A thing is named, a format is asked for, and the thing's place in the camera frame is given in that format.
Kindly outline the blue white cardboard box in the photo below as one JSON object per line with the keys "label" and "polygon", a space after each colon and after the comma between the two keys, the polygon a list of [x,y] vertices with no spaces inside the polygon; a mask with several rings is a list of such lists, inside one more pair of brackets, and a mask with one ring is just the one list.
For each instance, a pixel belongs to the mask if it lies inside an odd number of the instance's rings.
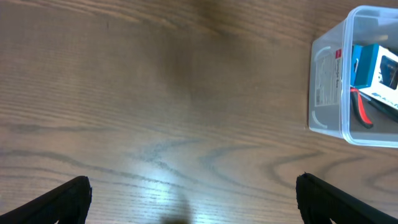
{"label": "blue white cardboard box", "polygon": [[378,44],[355,45],[351,62],[351,86],[396,110],[397,54]]}

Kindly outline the red handled pliers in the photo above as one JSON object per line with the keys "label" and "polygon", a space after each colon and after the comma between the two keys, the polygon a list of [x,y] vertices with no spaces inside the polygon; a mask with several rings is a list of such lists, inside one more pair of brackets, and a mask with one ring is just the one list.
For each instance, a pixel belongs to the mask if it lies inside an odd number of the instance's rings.
{"label": "red handled pliers", "polygon": [[350,95],[351,95],[351,104],[353,106],[354,115],[357,121],[366,129],[371,129],[373,127],[373,122],[369,119],[369,117],[366,114],[359,90],[351,87]]}

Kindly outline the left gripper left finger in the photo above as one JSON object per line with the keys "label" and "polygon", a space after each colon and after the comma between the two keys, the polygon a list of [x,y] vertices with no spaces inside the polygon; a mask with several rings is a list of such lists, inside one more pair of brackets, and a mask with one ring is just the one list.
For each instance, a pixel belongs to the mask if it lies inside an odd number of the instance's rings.
{"label": "left gripper left finger", "polygon": [[1,215],[1,223],[84,223],[91,200],[89,178],[81,175]]}

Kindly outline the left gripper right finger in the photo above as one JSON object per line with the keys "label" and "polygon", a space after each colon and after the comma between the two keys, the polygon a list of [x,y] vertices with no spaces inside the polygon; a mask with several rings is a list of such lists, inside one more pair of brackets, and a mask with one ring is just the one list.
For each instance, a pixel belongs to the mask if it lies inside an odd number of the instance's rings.
{"label": "left gripper right finger", "polygon": [[318,177],[297,177],[298,209],[305,224],[372,223],[397,224],[397,219],[358,200]]}

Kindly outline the clear plastic storage container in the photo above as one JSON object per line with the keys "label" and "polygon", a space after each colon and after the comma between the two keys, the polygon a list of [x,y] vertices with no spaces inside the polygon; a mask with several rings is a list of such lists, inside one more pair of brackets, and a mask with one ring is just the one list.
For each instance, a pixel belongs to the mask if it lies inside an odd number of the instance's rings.
{"label": "clear plastic storage container", "polygon": [[312,44],[310,130],[397,147],[397,9],[358,6]]}

